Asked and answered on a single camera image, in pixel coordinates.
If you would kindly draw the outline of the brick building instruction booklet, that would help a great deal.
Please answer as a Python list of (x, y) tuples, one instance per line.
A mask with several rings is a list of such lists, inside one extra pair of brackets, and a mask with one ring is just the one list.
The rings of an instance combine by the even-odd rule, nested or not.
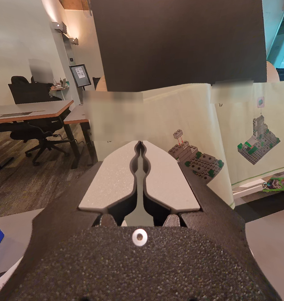
[(140, 156), (142, 141), (154, 144), (178, 162), (201, 212), (205, 188), (233, 208), (232, 188), (284, 171), (282, 84), (256, 84), (250, 100), (219, 108), (209, 84), (86, 91), (83, 104), (99, 159), (132, 141), (141, 142)]

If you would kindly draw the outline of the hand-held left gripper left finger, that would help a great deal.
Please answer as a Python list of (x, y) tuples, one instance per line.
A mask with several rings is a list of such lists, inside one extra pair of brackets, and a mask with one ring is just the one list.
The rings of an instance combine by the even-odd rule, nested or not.
[(117, 225), (137, 205), (138, 157), (141, 142), (132, 141), (108, 155), (102, 162), (79, 209), (100, 214), (110, 214)]

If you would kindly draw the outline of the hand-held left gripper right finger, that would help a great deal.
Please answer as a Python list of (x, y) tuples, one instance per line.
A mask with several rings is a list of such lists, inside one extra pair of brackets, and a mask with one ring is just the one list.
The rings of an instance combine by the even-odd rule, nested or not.
[(143, 205), (154, 225), (163, 225), (169, 215), (199, 212), (201, 207), (178, 162), (166, 151), (142, 141)]

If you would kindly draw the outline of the green toy set box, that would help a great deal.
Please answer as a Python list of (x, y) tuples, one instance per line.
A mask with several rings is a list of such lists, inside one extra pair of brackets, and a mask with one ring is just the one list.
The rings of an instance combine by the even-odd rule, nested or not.
[(263, 192), (284, 191), (284, 172), (273, 175), (267, 182), (262, 184)]

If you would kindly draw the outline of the framed sign on stand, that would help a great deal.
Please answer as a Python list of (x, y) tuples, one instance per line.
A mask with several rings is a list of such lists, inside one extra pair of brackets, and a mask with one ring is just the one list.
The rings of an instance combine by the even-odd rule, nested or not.
[(71, 65), (69, 68), (77, 88), (82, 88), (85, 91), (85, 87), (92, 84), (85, 64)]

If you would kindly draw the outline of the black office chair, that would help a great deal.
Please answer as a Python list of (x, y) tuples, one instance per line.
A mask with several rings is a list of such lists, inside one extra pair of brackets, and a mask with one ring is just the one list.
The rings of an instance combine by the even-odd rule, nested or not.
[(33, 166), (38, 166), (39, 162), (37, 159), (39, 156), (48, 149), (58, 150), (59, 152), (64, 153), (65, 156), (69, 156), (69, 153), (65, 152), (63, 149), (56, 146), (56, 144), (67, 143), (69, 141), (50, 141), (47, 137), (53, 137), (54, 132), (63, 128), (63, 121), (59, 117), (53, 118), (42, 118), (42, 119), (31, 119), (25, 120), (28, 126), (22, 130), (15, 130), (10, 133), (10, 138), (13, 140), (22, 140), (26, 143), (29, 140), (38, 140), (39, 144), (32, 149), (29, 149), (25, 152), (26, 157), (31, 157), (34, 150), (39, 149), (37, 155), (33, 158)]
[(8, 84), (15, 104), (50, 102), (50, 88), (45, 83), (29, 83), (23, 76), (12, 76)]

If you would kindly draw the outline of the office table wooden edge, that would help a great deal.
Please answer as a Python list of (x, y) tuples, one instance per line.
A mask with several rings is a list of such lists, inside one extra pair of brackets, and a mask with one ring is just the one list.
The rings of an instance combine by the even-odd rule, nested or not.
[(25, 129), (28, 125), (25, 120), (42, 118), (61, 118), (63, 128), (54, 132), (53, 137), (47, 137), (50, 141), (69, 141), (75, 159), (71, 168), (78, 167), (80, 152), (69, 125), (64, 124), (64, 114), (69, 114), (69, 107), (73, 100), (58, 100), (41, 103), (25, 103), (0, 106), (0, 133)]
[(64, 119), (65, 125), (78, 123), (81, 126), (81, 130), (83, 132), (85, 143), (91, 159), (91, 163), (87, 164), (87, 166), (91, 167), (98, 162), (98, 158), (94, 142), (91, 141), (90, 123), (85, 116), (84, 106), (82, 104), (75, 106), (75, 108), (70, 112), (70, 114)]

